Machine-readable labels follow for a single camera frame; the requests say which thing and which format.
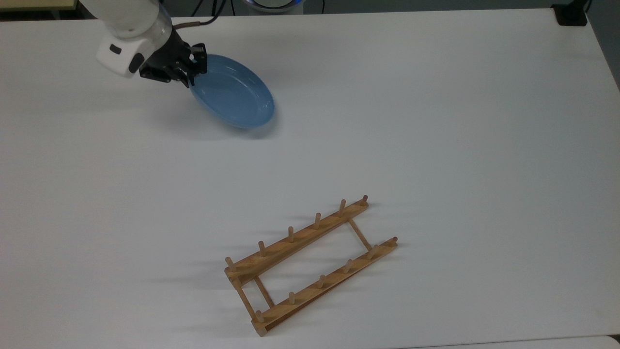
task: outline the blue plate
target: blue plate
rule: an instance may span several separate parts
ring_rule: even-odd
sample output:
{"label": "blue plate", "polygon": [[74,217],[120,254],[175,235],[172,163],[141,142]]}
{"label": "blue plate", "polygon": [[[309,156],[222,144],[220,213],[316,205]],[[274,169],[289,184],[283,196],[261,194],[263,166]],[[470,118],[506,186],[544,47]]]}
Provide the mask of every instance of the blue plate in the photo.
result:
{"label": "blue plate", "polygon": [[190,89],[208,111],[227,124],[249,129],[273,117],[273,97],[250,69],[230,58],[207,56],[207,72]]}

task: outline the white table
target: white table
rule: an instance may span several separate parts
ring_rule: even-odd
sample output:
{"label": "white table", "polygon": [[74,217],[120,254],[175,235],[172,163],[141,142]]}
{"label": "white table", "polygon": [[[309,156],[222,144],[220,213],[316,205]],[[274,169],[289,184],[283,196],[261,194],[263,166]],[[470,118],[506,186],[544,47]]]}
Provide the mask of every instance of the white table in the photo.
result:
{"label": "white table", "polygon": [[618,349],[620,344],[611,337],[581,337],[520,342],[465,344],[442,349]]}
{"label": "white table", "polygon": [[[535,9],[183,30],[271,89],[275,120],[249,132],[180,84],[106,71],[100,22],[0,32],[2,348],[620,332],[620,93],[589,26]],[[259,338],[224,257],[363,194],[367,239],[399,248]],[[363,251],[350,229],[330,234],[265,275],[274,299]]]}

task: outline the wooden peg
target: wooden peg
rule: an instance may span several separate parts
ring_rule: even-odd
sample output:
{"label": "wooden peg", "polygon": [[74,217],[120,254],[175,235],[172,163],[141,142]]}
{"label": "wooden peg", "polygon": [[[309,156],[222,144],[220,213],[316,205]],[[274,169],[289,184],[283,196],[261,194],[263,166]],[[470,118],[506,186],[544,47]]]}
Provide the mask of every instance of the wooden peg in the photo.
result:
{"label": "wooden peg", "polygon": [[338,217],[342,217],[342,215],[345,213],[346,204],[347,204],[347,201],[345,199],[342,199],[340,201],[340,208],[338,209]]}
{"label": "wooden peg", "polygon": [[265,243],[262,241],[259,241],[259,250],[260,250],[261,257],[264,257],[267,255],[267,252],[265,251]]}
{"label": "wooden peg", "polygon": [[237,271],[237,267],[234,266],[234,263],[230,257],[226,257],[226,264],[228,264],[228,268],[234,273]]}
{"label": "wooden peg", "polygon": [[321,275],[319,277],[319,282],[316,284],[317,288],[323,288],[324,283],[325,283],[325,275]]}
{"label": "wooden peg", "polygon": [[373,259],[373,256],[375,253],[377,253],[378,249],[379,248],[377,247],[377,245],[373,246],[372,249],[368,251],[368,253],[366,254],[366,258],[369,260]]}
{"label": "wooden peg", "polygon": [[320,224],[321,224],[321,214],[317,213],[316,216],[314,217],[314,226],[313,226],[313,228],[318,229]]}
{"label": "wooden peg", "polygon": [[342,268],[342,272],[347,274],[349,270],[351,269],[352,265],[353,265],[353,260],[348,260],[347,264],[345,264],[345,266]]}
{"label": "wooden peg", "polygon": [[263,323],[265,322],[265,318],[263,317],[263,313],[260,310],[256,311],[256,319],[260,322]]}

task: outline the black cable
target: black cable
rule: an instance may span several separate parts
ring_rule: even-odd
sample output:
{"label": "black cable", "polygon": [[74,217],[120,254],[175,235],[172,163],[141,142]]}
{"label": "black cable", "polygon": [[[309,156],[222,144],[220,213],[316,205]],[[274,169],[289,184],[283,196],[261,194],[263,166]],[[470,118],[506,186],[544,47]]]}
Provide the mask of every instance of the black cable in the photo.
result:
{"label": "black cable", "polygon": [[215,14],[215,16],[213,16],[213,18],[211,18],[210,20],[206,21],[206,22],[186,22],[186,23],[179,23],[176,25],[173,25],[172,28],[174,30],[178,30],[178,29],[182,29],[182,28],[191,28],[191,27],[198,27],[200,25],[207,25],[207,24],[211,24],[213,22],[215,22],[215,20],[219,17],[219,15],[222,13],[222,11],[224,10],[224,5],[226,5],[226,0],[222,1],[222,5],[219,5],[219,9],[217,11],[217,13]]}
{"label": "black cable", "polygon": [[198,1],[198,5],[196,5],[196,8],[194,9],[190,17],[193,17],[196,14],[196,12],[198,12],[198,9],[200,8],[200,5],[202,5],[202,2],[203,0]]}
{"label": "black cable", "polygon": [[200,25],[207,25],[207,24],[211,24],[211,23],[215,22],[215,20],[219,17],[219,15],[224,10],[224,5],[226,5],[226,0],[222,0],[222,5],[219,6],[218,11],[215,14],[215,16],[213,16],[213,18],[211,18],[210,20],[208,20],[206,22],[200,22]]}
{"label": "black cable", "polygon": [[215,16],[215,10],[218,9],[218,0],[213,0],[213,5],[211,6],[211,17]]}

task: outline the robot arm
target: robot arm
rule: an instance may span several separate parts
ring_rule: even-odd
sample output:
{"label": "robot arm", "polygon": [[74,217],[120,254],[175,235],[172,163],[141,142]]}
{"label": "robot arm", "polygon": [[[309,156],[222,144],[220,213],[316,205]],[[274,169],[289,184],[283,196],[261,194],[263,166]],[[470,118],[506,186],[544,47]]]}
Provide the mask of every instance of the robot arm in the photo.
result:
{"label": "robot arm", "polygon": [[170,16],[156,0],[81,0],[105,23],[97,59],[108,69],[131,77],[181,81],[193,85],[193,77],[206,73],[203,43],[190,46],[172,27]]}

